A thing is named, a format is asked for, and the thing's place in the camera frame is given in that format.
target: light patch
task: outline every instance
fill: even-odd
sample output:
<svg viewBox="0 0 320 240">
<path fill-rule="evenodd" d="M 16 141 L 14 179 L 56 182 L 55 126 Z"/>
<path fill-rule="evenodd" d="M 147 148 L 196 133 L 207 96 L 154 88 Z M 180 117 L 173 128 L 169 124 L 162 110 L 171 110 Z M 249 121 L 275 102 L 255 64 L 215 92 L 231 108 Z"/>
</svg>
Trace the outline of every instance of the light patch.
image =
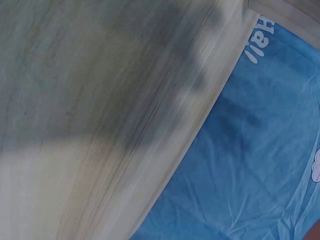
<svg viewBox="0 0 320 240">
<path fill-rule="evenodd" d="M 320 182 L 320 149 L 315 153 L 314 156 L 311 178 L 316 183 Z"/>
</svg>

